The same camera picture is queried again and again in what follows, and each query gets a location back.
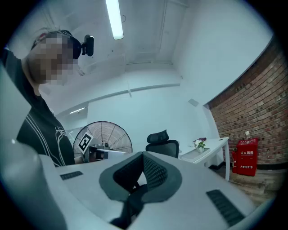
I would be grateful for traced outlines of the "black mesh office chair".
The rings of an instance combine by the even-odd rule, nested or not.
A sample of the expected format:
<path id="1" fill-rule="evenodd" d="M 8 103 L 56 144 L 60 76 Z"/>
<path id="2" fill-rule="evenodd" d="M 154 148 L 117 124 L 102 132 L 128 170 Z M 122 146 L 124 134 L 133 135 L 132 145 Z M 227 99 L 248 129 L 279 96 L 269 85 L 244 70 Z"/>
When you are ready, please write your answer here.
<path id="1" fill-rule="evenodd" d="M 169 140 L 167 130 L 152 133 L 147 137 L 146 151 L 178 158 L 179 143 L 177 140 Z"/>

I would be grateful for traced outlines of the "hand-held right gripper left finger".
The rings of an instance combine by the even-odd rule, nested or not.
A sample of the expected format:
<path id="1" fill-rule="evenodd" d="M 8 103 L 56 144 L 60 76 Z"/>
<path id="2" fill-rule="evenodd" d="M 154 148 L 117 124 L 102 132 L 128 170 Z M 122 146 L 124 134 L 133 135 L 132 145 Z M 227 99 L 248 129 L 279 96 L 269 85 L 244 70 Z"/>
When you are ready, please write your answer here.
<path id="1" fill-rule="evenodd" d="M 116 201 L 126 201 L 141 185 L 138 179 L 144 170 L 142 152 L 105 169 L 99 177 L 99 184 L 105 194 Z"/>

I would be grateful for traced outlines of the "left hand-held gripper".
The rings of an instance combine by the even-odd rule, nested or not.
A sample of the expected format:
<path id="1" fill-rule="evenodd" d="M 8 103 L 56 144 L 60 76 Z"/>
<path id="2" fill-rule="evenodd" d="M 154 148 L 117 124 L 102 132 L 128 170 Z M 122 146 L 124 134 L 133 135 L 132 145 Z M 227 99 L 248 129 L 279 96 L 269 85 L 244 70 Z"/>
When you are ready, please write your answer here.
<path id="1" fill-rule="evenodd" d="M 77 144 L 85 163 L 106 159 L 104 151 L 108 150 L 108 156 L 123 156 L 127 152 L 110 150 L 108 143 L 98 140 L 86 132 Z"/>

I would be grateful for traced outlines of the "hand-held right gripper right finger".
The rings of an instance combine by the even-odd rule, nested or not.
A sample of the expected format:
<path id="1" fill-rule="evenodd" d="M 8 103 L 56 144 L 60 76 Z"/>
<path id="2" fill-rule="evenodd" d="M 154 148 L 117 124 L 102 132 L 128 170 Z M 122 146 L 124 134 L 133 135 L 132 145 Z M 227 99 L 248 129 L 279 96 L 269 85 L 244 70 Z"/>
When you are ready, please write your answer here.
<path id="1" fill-rule="evenodd" d="M 178 168 L 148 152 L 143 152 L 143 164 L 147 181 L 143 203 L 167 201 L 178 191 L 182 184 L 182 175 Z"/>

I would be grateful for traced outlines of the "black floor fan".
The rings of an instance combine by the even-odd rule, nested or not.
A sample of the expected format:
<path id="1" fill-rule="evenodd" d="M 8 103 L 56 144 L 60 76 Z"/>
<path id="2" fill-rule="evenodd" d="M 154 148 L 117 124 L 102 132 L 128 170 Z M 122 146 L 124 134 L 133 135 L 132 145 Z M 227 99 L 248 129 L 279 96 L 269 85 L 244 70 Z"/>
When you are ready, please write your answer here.
<path id="1" fill-rule="evenodd" d="M 80 142 L 80 139 L 86 132 L 93 135 L 98 140 L 108 143 L 110 150 L 123 151 L 127 152 L 127 154 L 133 152 L 131 139 L 123 128 L 112 122 L 96 121 L 83 127 L 77 134 L 76 138 L 74 139 L 73 152 L 75 156 L 74 158 L 75 164 L 85 163 L 83 161 L 82 154 L 77 147 L 77 144 Z M 113 159 L 115 157 L 118 157 L 118 156 L 108 156 L 108 150 L 104 151 L 104 156 L 105 157 L 107 156 L 106 159 Z"/>

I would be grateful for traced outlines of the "red fire equipment box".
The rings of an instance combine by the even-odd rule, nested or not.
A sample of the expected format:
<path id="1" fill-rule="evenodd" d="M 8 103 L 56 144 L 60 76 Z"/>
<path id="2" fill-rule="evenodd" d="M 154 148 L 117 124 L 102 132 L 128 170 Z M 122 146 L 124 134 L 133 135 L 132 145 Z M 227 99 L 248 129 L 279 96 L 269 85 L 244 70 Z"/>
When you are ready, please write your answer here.
<path id="1" fill-rule="evenodd" d="M 255 176 L 257 169 L 258 138 L 237 143 L 237 174 Z"/>

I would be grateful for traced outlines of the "red fire extinguisher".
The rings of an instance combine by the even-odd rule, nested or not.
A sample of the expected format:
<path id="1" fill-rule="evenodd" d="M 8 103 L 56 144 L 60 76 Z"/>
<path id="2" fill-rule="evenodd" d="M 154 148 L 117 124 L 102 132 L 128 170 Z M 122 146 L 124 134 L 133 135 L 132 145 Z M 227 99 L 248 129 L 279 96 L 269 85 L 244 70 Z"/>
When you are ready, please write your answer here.
<path id="1" fill-rule="evenodd" d="M 233 151 L 232 151 L 232 172 L 233 173 L 238 173 L 238 162 L 237 162 L 237 156 L 238 156 L 238 153 L 237 153 L 237 148 L 234 148 Z"/>

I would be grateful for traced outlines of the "white desk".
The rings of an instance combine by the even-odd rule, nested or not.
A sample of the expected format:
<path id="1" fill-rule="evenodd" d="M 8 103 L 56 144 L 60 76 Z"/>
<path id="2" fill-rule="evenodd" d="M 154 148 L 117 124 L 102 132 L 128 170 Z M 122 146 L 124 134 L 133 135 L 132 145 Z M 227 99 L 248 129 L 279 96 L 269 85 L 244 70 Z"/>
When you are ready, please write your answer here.
<path id="1" fill-rule="evenodd" d="M 227 181 L 230 180 L 230 154 L 229 154 L 229 144 L 228 137 L 223 137 L 221 141 L 220 138 L 216 139 L 207 139 L 205 143 L 205 147 L 208 150 L 205 150 L 203 153 L 197 153 L 195 149 L 180 155 L 178 158 L 180 160 L 184 160 L 193 164 L 199 164 L 204 166 L 210 159 L 217 155 L 218 152 L 225 149 L 225 179 Z"/>

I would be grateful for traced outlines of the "person's black printed shirt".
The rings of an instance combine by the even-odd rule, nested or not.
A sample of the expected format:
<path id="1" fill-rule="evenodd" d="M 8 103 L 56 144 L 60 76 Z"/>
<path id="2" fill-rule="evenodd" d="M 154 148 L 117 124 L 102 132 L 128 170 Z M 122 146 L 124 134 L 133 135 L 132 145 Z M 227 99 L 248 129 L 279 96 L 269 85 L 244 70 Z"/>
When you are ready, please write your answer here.
<path id="1" fill-rule="evenodd" d="M 74 165 L 72 145 L 63 126 L 48 108 L 42 96 L 34 93 L 23 72 L 21 60 L 7 49 L 2 51 L 0 59 L 19 92 L 31 105 L 17 140 L 31 146 L 38 154 L 49 156 L 56 167 Z"/>

